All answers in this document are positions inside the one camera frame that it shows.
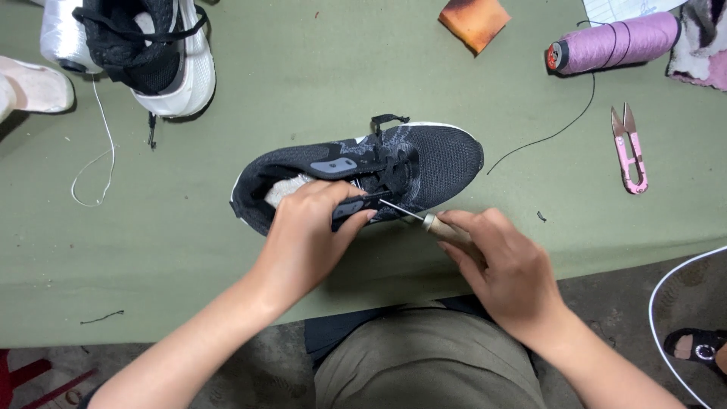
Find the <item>pink thread spool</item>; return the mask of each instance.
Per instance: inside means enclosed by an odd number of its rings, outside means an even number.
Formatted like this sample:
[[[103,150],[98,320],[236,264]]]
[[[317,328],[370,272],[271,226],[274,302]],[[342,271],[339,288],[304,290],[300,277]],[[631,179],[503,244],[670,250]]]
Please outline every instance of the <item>pink thread spool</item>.
[[[656,60],[676,44],[679,20],[669,12],[572,31],[552,43],[545,62],[552,71],[576,74]]]

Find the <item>black sandal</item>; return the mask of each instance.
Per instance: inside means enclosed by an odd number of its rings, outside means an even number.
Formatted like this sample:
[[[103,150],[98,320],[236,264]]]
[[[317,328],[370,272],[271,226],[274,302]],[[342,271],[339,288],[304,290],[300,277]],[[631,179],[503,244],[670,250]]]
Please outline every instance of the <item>black sandal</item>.
[[[727,374],[722,372],[715,362],[717,351],[727,344],[727,330],[707,331],[697,328],[676,330],[664,339],[664,352],[674,357],[677,342],[685,335],[692,335],[691,351],[687,360],[706,365],[727,382]]]

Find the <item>hand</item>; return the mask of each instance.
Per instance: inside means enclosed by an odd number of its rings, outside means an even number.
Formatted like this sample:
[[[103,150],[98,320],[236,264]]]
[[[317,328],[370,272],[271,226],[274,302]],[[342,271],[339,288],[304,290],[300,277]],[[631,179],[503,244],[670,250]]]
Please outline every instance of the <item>hand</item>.
[[[365,193],[342,180],[315,180],[281,200],[268,240],[248,273],[256,278],[264,302],[284,311],[331,273],[376,210],[351,215],[336,233],[331,214],[342,200]]]
[[[449,210],[437,217],[468,231],[484,254],[487,269],[459,248],[439,243],[497,324],[528,346],[560,327],[559,320],[567,317],[569,310],[542,247],[519,232],[497,209],[477,215]]]

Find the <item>shoelace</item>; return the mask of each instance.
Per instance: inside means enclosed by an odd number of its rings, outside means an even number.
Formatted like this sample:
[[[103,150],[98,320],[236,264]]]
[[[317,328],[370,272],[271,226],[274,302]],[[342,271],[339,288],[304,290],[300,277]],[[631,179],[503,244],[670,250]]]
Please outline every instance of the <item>shoelace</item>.
[[[377,184],[376,190],[386,188],[393,193],[394,197],[401,197],[406,193],[406,167],[409,164],[409,159],[404,156],[403,151],[397,151],[395,155],[389,153],[386,157],[381,157],[384,150],[381,124],[393,121],[394,119],[403,124],[409,122],[409,117],[392,114],[384,114],[371,118],[371,122],[376,125],[376,132],[374,134],[374,159],[386,163],[386,168],[377,173],[379,183]]]
[[[109,30],[130,41],[147,40],[156,43],[171,43],[196,34],[197,31],[199,31],[199,29],[207,23],[209,18],[207,17],[207,13],[204,11],[204,9],[196,4],[194,6],[194,9],[195,11],[197,11],[197,14],[201,16],[199,21],[194,25],[194,27],[190,28],[189,30],[178,31],[177,33],[144,34],[138,33],[136,31],[121,30],[118,26],[116,26],[113,21],[111,21],[111,19],[104,17],[103,15],[94,10],[85,9],[83,7],[76,7],[71,12],[71,15],[73,15],[73,18],[75,18],[80,24],[84,24],[85,19],[91,20],[94,23],[105,25],[106,28],[108,28]]]

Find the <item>green work table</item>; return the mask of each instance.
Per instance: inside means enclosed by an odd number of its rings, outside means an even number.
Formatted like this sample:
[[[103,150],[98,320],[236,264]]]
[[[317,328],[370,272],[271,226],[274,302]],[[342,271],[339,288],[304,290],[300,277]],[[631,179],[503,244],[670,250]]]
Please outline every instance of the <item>green work table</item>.
[[[0,125],[0,346],[157,341],[254,263],[265,238],[228,204],[238,174],[283,146],[371,133],[378,114],[475,136],[485,167],[441,209],[498,207],[551,254],[558,278],[727,244],[727,100],[664,76],[668,58],[595,75],[549,76],[544,50],[585,19],[580,0],[502,0],[513,16],[473,57],[437,16],[446,0],[201,3],[217,91],[191,120],[160,121],[121,83],[97,88],[116,145],[105,201],[70,195],[109,147],[90,78],[77,106]],[[42,9],[0,1],[0,54],[46,63]],[[649,190],[628,194],[611,106],[630,104]],[[110,155],[76,192],[95,203]],[[541,221],[537,212],[547,219]],[[279,322],[463,294],[435,240],[402,222],[365,228],[333,275]],[[103,321],[80,325],[124,310]]]

